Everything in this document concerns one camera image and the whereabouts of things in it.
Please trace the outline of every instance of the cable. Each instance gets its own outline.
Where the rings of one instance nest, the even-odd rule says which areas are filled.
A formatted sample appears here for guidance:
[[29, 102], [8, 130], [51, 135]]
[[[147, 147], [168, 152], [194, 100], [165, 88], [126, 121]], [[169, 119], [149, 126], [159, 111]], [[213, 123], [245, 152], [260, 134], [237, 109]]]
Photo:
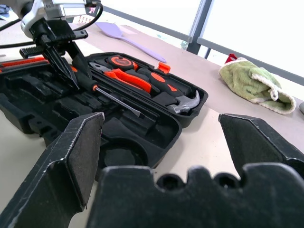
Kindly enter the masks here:
[[96, 2], [96, 6], [99, 6], [100, 9], [99, 9], [97, 15], [94, 17], [94, 19], [91, 20], [89, 23], [87, 23], [79, 28], [74, 29], [73, 31], [80, 31], [80, 30], [86, 29], [87, 27], [93, 25], [100, 18], [101, 14], [104, 11], [104, 7], [99, 1]]
[[[97, 13], [97, 15], [94, 17], [93, 20], [91, 20], [89, 23], [79, 27], [79, 28], [76, 28], [74, 29], [73, 31], [80, 31], [80, 30], [83, 30], [83, 29], [86, 29], [87, 27], [93, 25], [99, 18], [100, 16], [102, 15], [103, 11], [104, 11], [104, 7], [103, 5], [101, 4], [101, 2], [99, 1], [96, 1], [95, 2], [95, 6], [99, 6], [99, 11]], [[21, 21], [20, 19], [17, 19], [17, 20], [14, 20], [12, 22], [9, 22], [5, 25], [3, 25], [2, 27], [0, 27], [0, 32], [4, 29], [7, 29], [8, 27], [18, 23], [19, 21]], [[29, 45], [34, 45], [35, 43], [33, 41], [30, 41], [30, 42], [23, 42], [23, 43], [17, 43], [17, 44], [6, 44], [6, 45], [0, 45], [0, 49], [4, 49], [4, 48], [17, 48], [17, 47], [22, 47], [22, 46], [29, 46]]]
[[1, 27], [0, 27], [0, 32], [1, 32], [2, 30], [4, 30], [4, 29], [7, 29], [8, 27], [10, 27], [10, 26], [12, 26], [12, 25], [18, 23], [19, 21], [21, 21], [21, 20], [20, 20], [20, 19], [17, 19], [17, 20], [11, 21], [11, 22], [9, 22], [9, 23], [7, 23], [7, 24], [1, 26]]

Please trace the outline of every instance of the pliers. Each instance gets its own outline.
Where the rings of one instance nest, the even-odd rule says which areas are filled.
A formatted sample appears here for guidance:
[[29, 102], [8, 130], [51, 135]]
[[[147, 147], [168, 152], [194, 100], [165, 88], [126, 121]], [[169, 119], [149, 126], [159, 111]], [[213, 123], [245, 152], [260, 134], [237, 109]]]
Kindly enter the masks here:
[[137, 74], [137, 76], [128, 74], [121, 69], [109, 69], [101, 64], [90, 62], [89, 63], [91, 67], [93, 67], [96, 70], [101, 71], [106, 76], [116, 79], [122, 83], [125, 83], [127, 85], [133, 86], [137, 89], [144, 90], [149, 94], [158, 94], [160, 90], [156, 88], [151, 83], [145, 81], [144, 79], [140, 78]]

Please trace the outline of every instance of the table surface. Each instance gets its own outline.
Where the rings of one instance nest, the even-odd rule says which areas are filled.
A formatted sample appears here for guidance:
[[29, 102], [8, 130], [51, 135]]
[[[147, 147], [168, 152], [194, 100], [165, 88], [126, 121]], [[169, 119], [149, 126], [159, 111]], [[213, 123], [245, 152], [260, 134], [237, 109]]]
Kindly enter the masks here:
[[[120, 40], [104, 36], [97, 26], [88, 28], [89, 37], [77, 41], [85, 55], [102, 51], [124, 52], [157, 66], [158, 61]], [[24, 42], [28, 39], [22, 34], [19, 25], [5, 31], [7, 36], [0, 37], [0, 43]], [[133, 28], [124, 26], [123, 35], [147, 48], [161, 54], [168, 60], [171, 72], [206, 90], [209, 98], [199, 116], [191, 125], [183, 129], [180, 138], [155, 169], [155, 178], [163, 173], [176, 173], [184, 180], [187, 169], [202, 165], [213, 176], [218, 172], [230, 172], [238, 176], [227, 147], [223, 131], [218, 122], [219, 113], [232, 113], [262, 118], [283, 135], [290, 143], [304, 152], [304, 116], [298, 108], [289, 115], [279, 115], [259, 105], [252, 104], [235, 95], [220, 79], [220, 66], [197, 55], [178, 49], [164, 41], [147, 36]], [[18, 48], [9, 51], [0, 49], [0, 61], [20, 58]], [[5, 208], [15, 191], [25, 179], [37, 159], [45, 149], [43, 139], [37, 135], [24, 135], [13, 126], [0, 112], [0, 212]], [[88, 210], [75, 215], [70, 227], [85, 227], [90, 211], [96, 183], [92, 189]]]

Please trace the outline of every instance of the black plastic tool case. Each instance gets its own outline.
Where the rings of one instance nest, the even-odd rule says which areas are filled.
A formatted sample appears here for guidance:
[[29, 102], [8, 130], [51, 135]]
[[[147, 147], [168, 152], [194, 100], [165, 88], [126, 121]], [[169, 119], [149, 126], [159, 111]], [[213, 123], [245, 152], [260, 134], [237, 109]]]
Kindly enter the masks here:
[[174, 75], [164, 74], [145, 62], [122, 53], [93, 54], [88, 62], [121, 55], [160, 75], [173, 78], [194, 93], [200, 104], [190, 115], [170, 112], [165, 106], [92, 69], [100, 88], [143, 113], [137, 117], [99, 93], [75, 91], [58, 79], [49, 64], [25, 66], [0, 74], [0, 109], [23, 133], [37, 133], [49, 145], [80, 115], [104, 112], [99, 167], [111, 165], [147, 165], [155, 167], [178, 139], [207, 100], [208, 94]]

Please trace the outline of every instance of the oven mitt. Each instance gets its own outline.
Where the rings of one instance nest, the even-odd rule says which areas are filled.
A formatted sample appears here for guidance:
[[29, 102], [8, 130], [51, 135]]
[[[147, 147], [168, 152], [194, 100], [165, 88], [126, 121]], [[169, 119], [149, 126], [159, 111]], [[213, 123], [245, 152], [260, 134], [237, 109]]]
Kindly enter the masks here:
[[245, 58], [226, 63], [219, 74], [234, 93], [254, 104], [279, 114], [295, 110], [295, 99], [283, 92], [275, 77]]

